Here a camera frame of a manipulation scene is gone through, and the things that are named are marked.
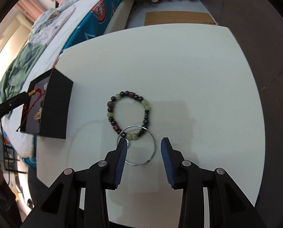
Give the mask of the silver bangle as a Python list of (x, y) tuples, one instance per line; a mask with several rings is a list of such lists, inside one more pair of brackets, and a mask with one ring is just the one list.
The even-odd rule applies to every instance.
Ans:
[(126, 163), (130, 166), (145, 166), (157, 152), (157, 141), (145, 125), (130, 125), (122, 129), (117, 141), (125, 139), (129, 155)]

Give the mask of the gold butterfly hair clip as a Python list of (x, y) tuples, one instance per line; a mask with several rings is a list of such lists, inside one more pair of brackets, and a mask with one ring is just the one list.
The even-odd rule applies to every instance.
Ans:
[(37, 121), (40, 121), (41, 120), (41, 115), (42, 115), (42, 107), (40, 107), (39, 111), (34, 116), (34, 119), (37, 120)]

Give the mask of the black jewelry box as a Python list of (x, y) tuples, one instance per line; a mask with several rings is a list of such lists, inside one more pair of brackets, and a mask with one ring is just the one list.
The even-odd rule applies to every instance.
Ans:
[[(30, 82), (28, 92), (35, 91), (30, 100), (23, 105), (21, 133), (65, 139), (67, 132), (68, 110), (73, 81), (52, 68)], [(42, 107), (41, 120), (34, 116)]]

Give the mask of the green striped blanket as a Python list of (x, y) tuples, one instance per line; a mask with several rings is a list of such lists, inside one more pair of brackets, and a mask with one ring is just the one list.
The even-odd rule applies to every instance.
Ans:
[(46, 48), (46, 44), (27, 43), (21, 49), (0, 81), (0, 104), (21, 92), (28, 75)]

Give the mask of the white bedside table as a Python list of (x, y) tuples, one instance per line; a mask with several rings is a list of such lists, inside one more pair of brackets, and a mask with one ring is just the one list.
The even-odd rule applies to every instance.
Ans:
[(67, 138), (37, 140), (37, 177), (50, 186), (68, 167), (87, 169), (117, 145), (107, 102), (131, 91), (150, 104), (154, 159), (124, 167), (107, 192), (112, 222), (177, 227), (181, 195), (168, 184), (160, 142), (199, 167), (221, 167), (251, 203), (262, 181), (265, 128), (252, 71), (232, 32), (217, 25), (165, 24), (109, 33), (66, 49), (57, 69), (73, 81)]

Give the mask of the white printed shirt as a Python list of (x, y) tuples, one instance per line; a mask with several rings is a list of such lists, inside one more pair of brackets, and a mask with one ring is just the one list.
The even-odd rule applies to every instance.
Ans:
[(72, 5), (63, 11), (51, 8), (43, 13), (32, 26), (28, 43), (48, 45), (72, 16), (75, 9), (76, 7)]

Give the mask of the pink curtain left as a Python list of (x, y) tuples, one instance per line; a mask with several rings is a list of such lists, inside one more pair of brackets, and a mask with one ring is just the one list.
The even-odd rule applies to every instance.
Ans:
[(46, 11), (38, 0), (19, 0), (15, 8), (33, 23)]

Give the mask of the bed with white sheet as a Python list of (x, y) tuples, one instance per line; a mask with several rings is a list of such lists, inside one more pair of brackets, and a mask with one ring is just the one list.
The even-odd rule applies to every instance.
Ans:
[(76, 7), (72, 16), (47, 45), (28, 75), (21, 92), (28, 91), (30, 82), (53, 68), (60, 54), (80, 42), (105, 33), (114, 13), (123, 0), (72, 0), (65, 2), (59, 11)]

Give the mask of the flattened cardboard sheet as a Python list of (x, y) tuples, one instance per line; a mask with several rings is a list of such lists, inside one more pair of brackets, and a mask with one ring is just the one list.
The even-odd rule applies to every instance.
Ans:
[(160, 24), (208, 24), (215, 25), (216, 22), (208, 13), (190, 11), (157, 11), (147, 12), (145, 26)]

